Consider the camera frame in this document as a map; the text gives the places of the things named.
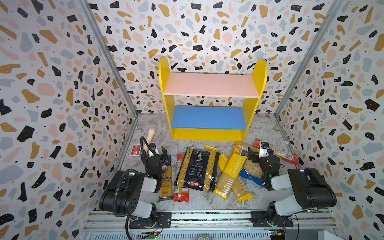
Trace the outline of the yellow Pastatime spaghetti pack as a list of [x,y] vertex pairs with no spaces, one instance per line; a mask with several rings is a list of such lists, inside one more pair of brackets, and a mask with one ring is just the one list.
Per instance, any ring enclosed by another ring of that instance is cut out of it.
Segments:
[[229,158],[229,161],[221,174],[219,181],[216,183],[214,193],[222,199],[227,200],[235,180],[238,178],[240,171],[247,160],[246,155],[242,155],[243,149],[239,146],[234,146],[234,150]]

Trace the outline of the red clear spaghetti pack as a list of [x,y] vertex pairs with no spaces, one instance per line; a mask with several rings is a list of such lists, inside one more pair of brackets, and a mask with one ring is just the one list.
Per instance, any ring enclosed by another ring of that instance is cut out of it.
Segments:
[[[178,173],[182,166],[182,161],[184,158],[184,154],[178,154],[177,155],[177,162],[176,162],[176,180],[178,179]],[[174,186],[174,195],[173,195],[174,202],[184,202],[188,203],[190,199],[190,189],[184,188],[184,187],[178,187]]]

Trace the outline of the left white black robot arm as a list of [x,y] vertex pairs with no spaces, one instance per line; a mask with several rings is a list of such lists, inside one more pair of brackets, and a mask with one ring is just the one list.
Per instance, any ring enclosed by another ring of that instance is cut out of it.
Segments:
[[141,157],[146,171],[118,171],[101,196],[101,211],[111,212],[116,217],[156,221],[156,205],[142,201],[140,196],[143,192],[160,191],[164,177],[162,164],[168,160],[168,152],[162,148],[162,153],[158,154],[155,147],[151,146],[149,153]]

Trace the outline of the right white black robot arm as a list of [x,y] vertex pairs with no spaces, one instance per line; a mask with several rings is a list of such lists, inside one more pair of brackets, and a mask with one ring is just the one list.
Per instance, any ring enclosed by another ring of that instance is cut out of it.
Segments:
[[280,158],[271,149],[260,148],[254,152],[249,148],[248,159],[261,167],[261,181],[267,190],[293,191],[287,198],[269,203],[265,220],[271,226],[280,226],[295,214],[337,204],[335,192],[316,169],[288,169],[286,174],[280,175]]

